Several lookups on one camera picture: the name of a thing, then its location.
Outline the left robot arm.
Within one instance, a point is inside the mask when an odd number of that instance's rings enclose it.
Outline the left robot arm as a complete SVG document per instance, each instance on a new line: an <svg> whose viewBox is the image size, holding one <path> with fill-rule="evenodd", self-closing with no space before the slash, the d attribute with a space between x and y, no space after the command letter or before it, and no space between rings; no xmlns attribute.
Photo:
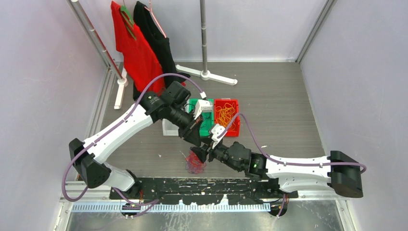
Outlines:
<svg viewBox="0 0 408 231"><path fill-rule="evenodd" d="M81 141L69 142L72 166L89 189L108 185L121 190L129 199L140 194L136 177L128 170L107 163L108 157L125 141L158 120L178 127L178 136L195 146L201 145L201 112L187 112L185 104L191 93L173 82L160 95L147 91L122 116L99 133Z"/></svg>

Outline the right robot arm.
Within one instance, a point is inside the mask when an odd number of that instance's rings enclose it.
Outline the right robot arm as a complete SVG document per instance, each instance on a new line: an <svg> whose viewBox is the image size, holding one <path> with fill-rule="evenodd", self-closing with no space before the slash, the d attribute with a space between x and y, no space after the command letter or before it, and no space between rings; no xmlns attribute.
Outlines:
<svg viewBox="0 0 408 231"><path fill-rule="evenodd" d="M200 162L214 159L254 181L272 180L268 194L278 198L283 193L302 190L334 191L348 198L362 198L361 174L366 167L341 151L313 158L284 158L255 153L239 142L214 149L204 144L192 147Z"/></svg>

